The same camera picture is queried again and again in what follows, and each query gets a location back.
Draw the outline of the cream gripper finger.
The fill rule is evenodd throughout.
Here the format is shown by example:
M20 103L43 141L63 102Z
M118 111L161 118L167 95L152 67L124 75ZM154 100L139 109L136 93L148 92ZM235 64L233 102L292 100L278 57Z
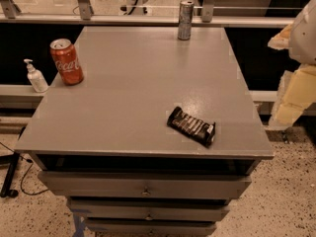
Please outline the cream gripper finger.
M268 47L276 50L289 49L291 29L292 24L289 24L285 28L283 28L278 34L276 34L269 40Z
M315 102L316 66L301 64L294 72L285 70L279 81L269 128L287 129L293 126Z

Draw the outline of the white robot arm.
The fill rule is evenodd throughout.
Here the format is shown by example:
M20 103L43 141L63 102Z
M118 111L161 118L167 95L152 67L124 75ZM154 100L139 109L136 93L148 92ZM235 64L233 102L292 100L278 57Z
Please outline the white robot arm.
M281 76L269 120L270 129L286 130L316 102L316 0L310 0L292 24L272 37L268 47L287 49L299 63L294 72Z

